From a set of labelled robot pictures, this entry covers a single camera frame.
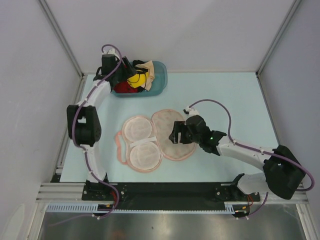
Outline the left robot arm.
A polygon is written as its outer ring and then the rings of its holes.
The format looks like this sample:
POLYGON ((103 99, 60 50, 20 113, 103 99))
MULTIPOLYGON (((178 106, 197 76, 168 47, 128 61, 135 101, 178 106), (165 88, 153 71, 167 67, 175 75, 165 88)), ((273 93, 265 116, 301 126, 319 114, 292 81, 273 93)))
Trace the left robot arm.
POLYGON ((99 141, 102 127, 98 108, 117 84, 127 81, 136 73, 127 57, 115 53, 103 54, 101 67, 98 68, 88 94, 77 104, 68 105, 66 109, 68 136, 75 147, 82 150, 87 181, 97 183, 93 194, 100 200, 110 196, 111 188, 103 183, 107 173, 100 160, 99 141))

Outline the yellow black bra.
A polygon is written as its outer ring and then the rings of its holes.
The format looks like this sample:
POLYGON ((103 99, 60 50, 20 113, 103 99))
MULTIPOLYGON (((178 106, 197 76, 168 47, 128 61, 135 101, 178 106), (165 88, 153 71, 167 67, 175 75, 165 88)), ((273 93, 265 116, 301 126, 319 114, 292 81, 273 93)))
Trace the yellow black bra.
POLYGON ((149 77, 149 72, 144 72, 144 71, 138 71, 137 74, 134 76, 130 77, 127 82, 132 88, 146 88, 147 86, 147 80, 149 77))

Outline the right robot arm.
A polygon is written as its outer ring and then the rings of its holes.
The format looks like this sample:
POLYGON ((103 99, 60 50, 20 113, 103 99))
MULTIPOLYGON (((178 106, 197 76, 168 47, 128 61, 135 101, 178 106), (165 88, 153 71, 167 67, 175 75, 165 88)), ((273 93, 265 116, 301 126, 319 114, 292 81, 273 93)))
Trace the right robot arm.
POLYGON ((237 201, 256 192, 272 192, 284 200, 290 200, 306 175, 287 147, 245 147, 230 140, 224 132, 210 130, 199 115, 185 121, 175 121, 168 138, 173 144, 195 143, 206 153, 230 157, 259 169, 260 173, 241 173, 233 180, 230 194, 237 201))

